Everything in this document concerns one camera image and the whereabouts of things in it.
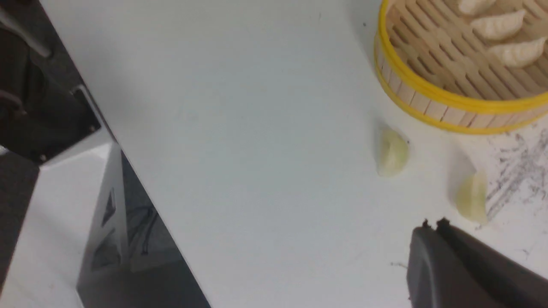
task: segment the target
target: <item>white surface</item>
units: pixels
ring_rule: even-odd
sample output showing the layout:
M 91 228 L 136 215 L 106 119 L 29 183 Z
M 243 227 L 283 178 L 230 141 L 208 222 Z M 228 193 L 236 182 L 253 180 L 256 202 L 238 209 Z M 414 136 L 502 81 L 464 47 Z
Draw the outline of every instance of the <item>white surface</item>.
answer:
M 397 264 L 443 216 L 548 276 L 450 206 L 467 139 L 382 91 L 378 1 L 42 4 L 213 308 L 409 306 Z M 412 141 L 393 179 L 375 170 L 381 123 Z

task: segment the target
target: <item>steamed dumpling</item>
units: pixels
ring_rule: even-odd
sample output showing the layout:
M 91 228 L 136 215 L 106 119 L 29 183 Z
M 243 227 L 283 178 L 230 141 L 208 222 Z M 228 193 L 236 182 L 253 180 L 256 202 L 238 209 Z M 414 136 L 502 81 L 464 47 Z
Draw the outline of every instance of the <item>steamed dumpling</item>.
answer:
M 526 11 L 521 9 L 504 15 L 478 18 L 470 26 L 482 37 L 498 41 L 516 34 L 523 26 L 525 14 Z
M 504 44 L 491 47 L 489 53 L 507 67 L 521 68 L 532 64 L 544 52 L 544 43 L 548 37 L 541 37 L 531 42 Z
M 465 15 L 477 15 L 490 8 L 496 0 L 460 0 L 459 10 Z

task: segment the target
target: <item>gray floor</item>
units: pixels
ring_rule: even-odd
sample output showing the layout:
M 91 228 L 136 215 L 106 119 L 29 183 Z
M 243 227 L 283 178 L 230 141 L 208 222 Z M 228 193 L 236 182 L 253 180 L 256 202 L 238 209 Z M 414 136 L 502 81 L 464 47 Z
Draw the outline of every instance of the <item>gray floor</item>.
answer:
M 36 54 L 31 55 L 32 60 L 46 74 L 67 90 L 83 83 L 38 1 L 21 5 L 14 0 L 0 0 L 0 5 L 17 18 L 35 37 L 53 47 L 54 54 L 50 59 L 42 59 Z M 7 268 L 10 258 L 10 254 L 3 255 L 2 251 L 12 250 L 3 249 L 3 247 L 15 245 L 37 175 L 38 168 L 31 162 L 12 153 L 0 156 L 0 232 L 9 235 L 7 239 L 0 237 L 0 277 L 4 277 L 2 270 Z M 125 156 L 123 157 L 123 176 L 128 236 L 132 239 L 130 252 L 133 256 L 146 256 L 164 251 L 177 252 L 173 239 Z M 190 284 L 195 284 L 197 287 L 190 271 L 188 275 Z

